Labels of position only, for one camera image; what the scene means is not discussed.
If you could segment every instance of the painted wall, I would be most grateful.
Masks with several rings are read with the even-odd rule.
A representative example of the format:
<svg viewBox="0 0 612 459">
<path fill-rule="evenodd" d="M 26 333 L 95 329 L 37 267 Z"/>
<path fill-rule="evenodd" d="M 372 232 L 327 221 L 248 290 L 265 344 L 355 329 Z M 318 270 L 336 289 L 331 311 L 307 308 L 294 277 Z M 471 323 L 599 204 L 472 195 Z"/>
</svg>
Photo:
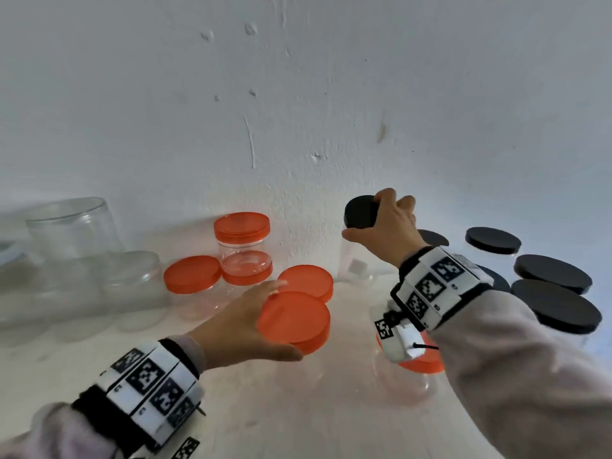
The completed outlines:
<svg viewBox="0 0 612 459">
<path fill-rule="evenodd" d="M 0 0 L 0 210 L 97 194 L 165 259 L 260 210 L 278 269 L 335 269 L 346 201 L 394 186 L 455 245 L 500 227 L 583 267 L 612 319 L 611 17 L 612 0 Z M 591 348 L 612 354 L 604 333 Z"/>
</svg>

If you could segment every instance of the white table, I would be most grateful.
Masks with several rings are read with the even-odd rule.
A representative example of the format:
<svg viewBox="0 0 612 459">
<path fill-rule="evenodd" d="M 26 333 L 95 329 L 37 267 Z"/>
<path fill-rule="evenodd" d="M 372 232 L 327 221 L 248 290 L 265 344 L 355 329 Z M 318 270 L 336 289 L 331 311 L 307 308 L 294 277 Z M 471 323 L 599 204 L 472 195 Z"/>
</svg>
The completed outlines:
<svg viewBox="0 0 612 459">
<path fill-rule="evenodd" d="M 301 363 L 251 361 L 204 373 L 208 416 L 194 414 L 185 427 L 202 441 L 193 459 L 499 458 L 444 374 L 433 378 L 433 396 L 416 400 L 411 373 L 381 360 L 378 374 L 374 369 L 379 349 L 367 308 L 386 301 L 394 282 L 388 276 L 369 288 L 337 283 L 329 340 Z M 111 327 L 60 344 L 49 331 L 0 348 L 0 438 L 27 430 L 43 404 L 75 399 L 137 341 L 191 326 L 170 315 L 138 333 Z"/>
</svg>

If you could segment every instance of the person's right hand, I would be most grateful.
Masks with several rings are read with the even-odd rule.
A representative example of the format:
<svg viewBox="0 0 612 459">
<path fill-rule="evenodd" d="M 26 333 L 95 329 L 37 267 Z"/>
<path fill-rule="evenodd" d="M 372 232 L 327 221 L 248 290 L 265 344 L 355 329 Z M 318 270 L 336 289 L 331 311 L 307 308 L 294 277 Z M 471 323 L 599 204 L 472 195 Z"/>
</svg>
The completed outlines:
<svg viewBox="0 0 612 459">
<path fill-rule="evenodd" d="M 395 198 L 393 188 L 378 192 L 374 197 L 380 204 L 376 224 L 368 229 L 346 229 L 342 236 L 350 242 L 361 243 L 383 261 L 399 268 L 407 255 L 428 245 L 416 227 L 412 213 L 414 197 L 405 196 L 397 202 Z"/>
</svg>

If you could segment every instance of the qr code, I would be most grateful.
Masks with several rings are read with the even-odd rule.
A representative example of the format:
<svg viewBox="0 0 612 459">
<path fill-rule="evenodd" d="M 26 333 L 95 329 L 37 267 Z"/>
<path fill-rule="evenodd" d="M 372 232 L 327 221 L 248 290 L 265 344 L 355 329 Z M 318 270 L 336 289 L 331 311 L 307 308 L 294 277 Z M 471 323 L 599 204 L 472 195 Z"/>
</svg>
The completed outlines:
<svg viewBox="0 0 612 459">
<path fill-rule="evenodd" d="M 139 349 L 133 348 L 123 356 L 121 356 L 115 363 L 111 365 L 112 369 L 117 370 L 119 373 L 125 372 L 132 365 L 142 359 L 144 353 Z"/>
<path fill-rule="evenodd" d="M 440 277 L 442 277 L 446 283 L 455 280 L 455 278 L 459 277 L 465 272 L 463 267 L 450 259 L 448 256 L 433 264 L 432 269 Z"/>
<path fill-rule="evenodd" d="M 194 409 L 195 404 L 189 398 L 185 398 L 177 407 L 175 407 L 172 413 L 168 416 L 167 421 L 170 425 L 172 425 L 172 427 L 178 428 Z"/>
<path fill-rule="evenodd" d="M 168 378 L 162 383 L 157 392 L 151 396 L 149 402 L 165 416 L 180 400 L 183 393 L 184 391 L 180 389 L 180 386 L 172 378 Z"/>
<path fill-rule="evenodd" d="M 412 313 L 417 316 L 417 319 L 422 319 L 427 312 L 429 306 L 423 301 L 417 293 L 412 292 L 406 302 Z"/>
<path fill-rule="evenodd" d="M 424 276 L 415 286 L 416 290 L 430 303 L 446 290 L 446 286 L 432 273 Z"/>
<path fill-rule="evenodd" d="M 126 378 L 126 382 L 134 387 L 141 395 L 149 392 L 155 384 L 161 380 L 166 373 L 150 359 L 145 359 L 134 371 Z"/>
<path fill-rule="evenodd" d="M 393 338 L 393 331 L 391 331 L 384 319 L 376 321 L 374 324 L 376 325 L 376 330 L 378 331 L 378 336 L 380 339 Z"/>
<path fill-rule="evenodd" d="M 195 438 L 188 436 L 187 439 L 176 450 L 171 459 L 188 459 L 193 454 L 195 448 L 200 445 L 200 442 Z"/>
</svg>

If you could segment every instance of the orange lid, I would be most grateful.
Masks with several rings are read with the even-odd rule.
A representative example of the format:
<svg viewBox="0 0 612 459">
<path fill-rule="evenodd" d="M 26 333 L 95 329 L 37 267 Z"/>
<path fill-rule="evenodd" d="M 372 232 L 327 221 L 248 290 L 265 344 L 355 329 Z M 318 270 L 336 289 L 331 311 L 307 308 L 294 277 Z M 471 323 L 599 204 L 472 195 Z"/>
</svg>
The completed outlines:
<svg viewBox="0 0 612 459">
<path fill-rule="evenodd" d="M 212 256 L 189 256 L 176 261 L 164 272 L 166 288 L 188 295 L 206 290 L 221 278 L 221 264 Z"/>
<path fill-rule="evenodd" d="M 249 286 L 263 282 L 272 274 L 272 263 L 267 269 L 253 275 L 233 275 L 222 270 L 223 279 L 230 285 Z"/>
<path fill-rule="evenodd" d="M 317 266 L 294 266 L 284 270 L 279 280 L 285 280 L 287 285 L 279 291 L 301 291 L 327 303 L 333 295 L 333 277 L 325 269 Z"/>
<path fill-rule="evenodd" d="M 269 341 L 290 343 L 310 354 L 327 341 L 330 321 L 321 300 L 299 291 L 284 291 L 265 302 L 257 328 Z"/>
<path fill-rule="evenodd" d="M 270 219 L 259 212 L 234 212 L 219 217 L 215 238 L 221 243 L 243 245 L 263 240 L 270 233 Z"/>
<path fill-rule="evenodd" d="M 423 337 L 423 341 L 426 345 L 435 346 L 436 343 L 429 338 L 426 331 L 421 332 L 421 337 Z M 378 346 L 380 346 L 381 340 L 378 335 L 376 336 L 376 340 L 378 342 Z M 442 362 L 442 357 L 437 349 L 426 348 L 425 354 L 421 357 L 417 357 L 417 359 L 413 359 L 411 361 L 401 362 L 398 365 L 412 372 L 428 375 L 444 372 L 444 363 Z"/>
</svg>

